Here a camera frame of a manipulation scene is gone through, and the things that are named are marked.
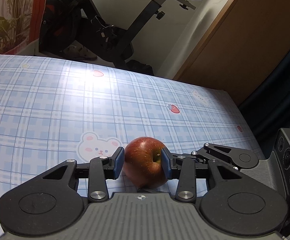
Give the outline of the red apple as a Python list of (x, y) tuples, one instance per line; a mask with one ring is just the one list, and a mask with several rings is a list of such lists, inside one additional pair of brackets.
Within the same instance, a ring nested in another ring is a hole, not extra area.
[(139, 137), (124, 149), (123, 171), (138, 189), (155, 189), (166, 183), (161, 164), (164, 143), (151, 137)]

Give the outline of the dark blue curtain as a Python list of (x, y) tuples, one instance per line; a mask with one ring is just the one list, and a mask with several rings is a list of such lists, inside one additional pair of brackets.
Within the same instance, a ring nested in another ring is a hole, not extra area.
[(278, 130), (290, 127), (290, 50), (238, 108), (267, 157)]

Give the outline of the blue plaid tablecloth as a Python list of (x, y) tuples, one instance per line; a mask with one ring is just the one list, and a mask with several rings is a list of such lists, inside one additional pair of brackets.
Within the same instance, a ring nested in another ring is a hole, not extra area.
[(210, 142), (263, 155), (223, 90), (96, 64), (0, 55), (0, 197), (62, 161), (87, 163), (139, 137), (177, 154)]

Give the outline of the black shoe on floor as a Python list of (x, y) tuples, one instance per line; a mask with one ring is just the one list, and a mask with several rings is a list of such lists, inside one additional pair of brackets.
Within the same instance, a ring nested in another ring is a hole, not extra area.
[(126, 63), (129, 71), (154, 76), (152, 66), (140, 63), (136, 60), (130, 60)]

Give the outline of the sandal on floor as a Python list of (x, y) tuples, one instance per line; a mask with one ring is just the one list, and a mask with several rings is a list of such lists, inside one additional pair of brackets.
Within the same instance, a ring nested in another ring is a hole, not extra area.
[(61, 51), (63, 55), (67, 56), (71, 60), (77, 61), (95, 61), (97, 60), (97, 55), (88, 50), (84, 46), (69, 45), (67, 48)]

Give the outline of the wooden door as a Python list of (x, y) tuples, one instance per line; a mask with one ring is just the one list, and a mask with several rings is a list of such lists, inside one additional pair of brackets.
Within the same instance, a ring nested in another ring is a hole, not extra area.
[(290, 0), (229, 0), (174, 79), (246, 99), (290, 50)]

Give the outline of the black exercise bike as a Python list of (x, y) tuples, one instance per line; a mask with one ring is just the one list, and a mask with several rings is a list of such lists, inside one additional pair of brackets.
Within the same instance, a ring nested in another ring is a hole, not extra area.
[[(153, 16), (163, 18), (165, 1), (151, 0), (129, 28), (123, 29), (106, 23), (92, 0), (46, 0), (39, 52), (70, 59), (65, 49), (76, 41), (116, 68), (127, 69), (125, 61), (134, 53), (133, 39)], [(176, 1), (185, 10), (195, 9), (191, 0)]]

